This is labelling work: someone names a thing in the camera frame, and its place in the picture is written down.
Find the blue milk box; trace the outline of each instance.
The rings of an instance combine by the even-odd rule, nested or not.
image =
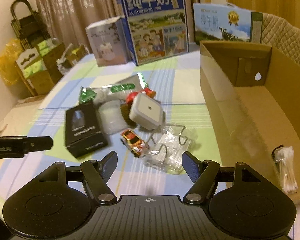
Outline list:
[[[194,3],[195,41],[224,40],[260,43],[260,12],[212,3]]]
[[[136,65],[188,52],[185,0],[121,0],[121,5]]]

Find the beige quilted cover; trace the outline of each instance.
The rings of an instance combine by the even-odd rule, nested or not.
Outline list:
[[[300,30],[287,20],[263,13],[261,43],[277,47],[300,65]]]

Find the shiny curtain fabric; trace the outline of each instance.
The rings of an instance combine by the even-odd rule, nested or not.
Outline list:
[[[85,27],[89,24],[120,15],[116,0],[36,0],[42,18],[52,37],[75,45],[89,46]],[[190,41],[194,40],[192,2],[186,0]]]

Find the open cardboard box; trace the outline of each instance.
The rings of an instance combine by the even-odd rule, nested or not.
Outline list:
[[[300,66],[277,48],[202,41],[201,89],[223,166],[245,162],[280,187],[271,153],[293,146],[300,203]]]

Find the brown round object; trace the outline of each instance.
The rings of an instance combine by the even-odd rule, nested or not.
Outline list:
[[[129,118],[129,114],[130,114],[130,108],[127,104],[122,104],[120,106],[120,110],[121,110],[121,114],[123,119],[125,120],[125,122],[132,127],[136,127],[136,123],[133,122],[130,118]]]

